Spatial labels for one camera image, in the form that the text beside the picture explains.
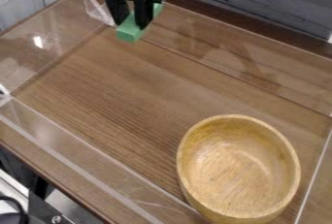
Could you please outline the clear acrylic tray wall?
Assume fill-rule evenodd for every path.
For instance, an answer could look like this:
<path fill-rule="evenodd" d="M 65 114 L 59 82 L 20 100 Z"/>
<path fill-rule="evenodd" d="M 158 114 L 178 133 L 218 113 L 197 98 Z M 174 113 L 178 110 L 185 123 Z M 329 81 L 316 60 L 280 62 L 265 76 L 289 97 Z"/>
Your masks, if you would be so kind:
<path fill-rule="evenodd" d="M 0 34 L 0 147 L 106 224 L 209 224 L 177 174 L 185 133 L 242 114 L 301 163 L 268 224 L 332 224 L 332 44 L 171 0 L 134 43 L 60 0 Z"/>

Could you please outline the green rectangular block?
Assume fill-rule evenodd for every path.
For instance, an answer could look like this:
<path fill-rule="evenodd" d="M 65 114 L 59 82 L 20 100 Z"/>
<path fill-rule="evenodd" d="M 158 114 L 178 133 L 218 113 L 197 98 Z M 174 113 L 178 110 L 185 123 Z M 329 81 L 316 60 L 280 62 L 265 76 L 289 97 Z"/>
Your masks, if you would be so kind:
<path fill-rule="evenodd" d="M 131 12 L 124 21 L 115 28 L 115 36 L 119 40 L 135 43 L 143 36 L 146 28 L 142 29 L 135 22 L 135 13 Z"/>

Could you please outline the brown wooden bowl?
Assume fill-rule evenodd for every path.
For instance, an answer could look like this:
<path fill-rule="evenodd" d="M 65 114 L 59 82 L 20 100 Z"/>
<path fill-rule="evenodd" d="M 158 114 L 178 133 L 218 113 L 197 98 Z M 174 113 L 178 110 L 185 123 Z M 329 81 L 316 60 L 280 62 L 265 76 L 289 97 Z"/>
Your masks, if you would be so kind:
<path fill-rule="evenodd" d="M 242 114 L 210 116 L 186 131 L 177 173 L 193 208 L 215 224 L 268 224 L 301 182 L 296 149 L 282 133 Z"/>

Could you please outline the clear acrylic corner bracket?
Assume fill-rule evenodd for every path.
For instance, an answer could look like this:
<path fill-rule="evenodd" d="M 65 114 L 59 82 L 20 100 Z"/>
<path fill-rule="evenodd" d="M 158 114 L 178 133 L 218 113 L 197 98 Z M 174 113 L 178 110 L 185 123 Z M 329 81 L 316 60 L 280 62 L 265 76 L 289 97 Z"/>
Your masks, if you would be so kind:
<path fill-rule="evenodd" d="M 84 0 L 84 6 L 86 12 L 91 18 L 99 20 L 108 26 L 115 26 L 106 4 L 100 4 L 98 0 Z"/>

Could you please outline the black metal bracket with bolt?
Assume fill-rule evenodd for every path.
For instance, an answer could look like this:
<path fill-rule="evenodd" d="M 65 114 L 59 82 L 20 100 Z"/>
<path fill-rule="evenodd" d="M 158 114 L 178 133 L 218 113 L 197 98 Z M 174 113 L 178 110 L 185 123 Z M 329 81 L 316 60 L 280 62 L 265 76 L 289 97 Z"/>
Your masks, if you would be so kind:
<path fill-rule="evenodd" d="M 28 224 L 75 224 L 44 200 L 28 193 Z"/>

